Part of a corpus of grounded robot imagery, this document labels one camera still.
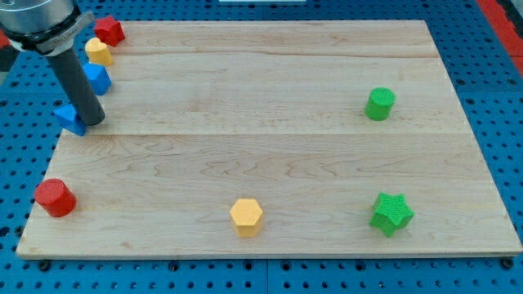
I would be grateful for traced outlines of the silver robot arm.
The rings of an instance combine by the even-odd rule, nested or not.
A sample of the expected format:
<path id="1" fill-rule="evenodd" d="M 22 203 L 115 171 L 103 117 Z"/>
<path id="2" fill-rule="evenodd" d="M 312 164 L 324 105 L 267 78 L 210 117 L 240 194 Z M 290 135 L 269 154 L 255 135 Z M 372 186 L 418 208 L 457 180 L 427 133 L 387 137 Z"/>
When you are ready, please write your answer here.
<path id="1" fill-rule="evenodd" d="M 75 0 L 1 0 L 1 30 L 19 51 L 57 56 L 94 21 Z"/>

